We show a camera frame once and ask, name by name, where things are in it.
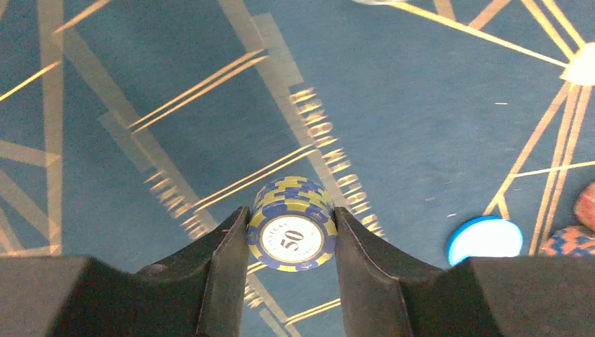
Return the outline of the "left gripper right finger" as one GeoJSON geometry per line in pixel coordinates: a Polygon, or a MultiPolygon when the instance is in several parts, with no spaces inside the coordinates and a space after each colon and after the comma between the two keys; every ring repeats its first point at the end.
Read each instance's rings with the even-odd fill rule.
{"type": "Polygon", "coordinates": [[[334,209],[347,336],[593,336],[594,259],[468,258],[447,270],[334,209]]]}

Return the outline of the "red white chip stack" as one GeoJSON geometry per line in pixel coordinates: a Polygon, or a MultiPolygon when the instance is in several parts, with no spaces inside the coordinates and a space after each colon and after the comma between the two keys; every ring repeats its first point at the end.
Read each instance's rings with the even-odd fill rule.
{"type": "Polygon", "coordinates": [[[594,231],[594,186],[595,183],[589,184],[579,194],[574,205],[574,214],[578,221],[584,226],[594,231]]]}

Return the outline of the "blue ten chip stack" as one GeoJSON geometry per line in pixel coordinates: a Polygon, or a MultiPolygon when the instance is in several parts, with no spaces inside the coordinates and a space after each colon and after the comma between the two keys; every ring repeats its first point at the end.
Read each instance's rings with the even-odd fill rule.
{"type": "Polygon", "coordinates": [[[594,256],[594,232],[584,226],[555,231],[541,246],[541,256],[594,256]]]}

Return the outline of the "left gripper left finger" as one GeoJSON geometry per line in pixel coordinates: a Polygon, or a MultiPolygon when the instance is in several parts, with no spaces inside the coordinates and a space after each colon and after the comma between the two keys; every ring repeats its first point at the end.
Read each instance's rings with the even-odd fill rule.
{"type": "Polygon", "coordinates": [[[250,211],[138,272],[88,256],[3,257],[2,336],[238,336],[250,211]]]}

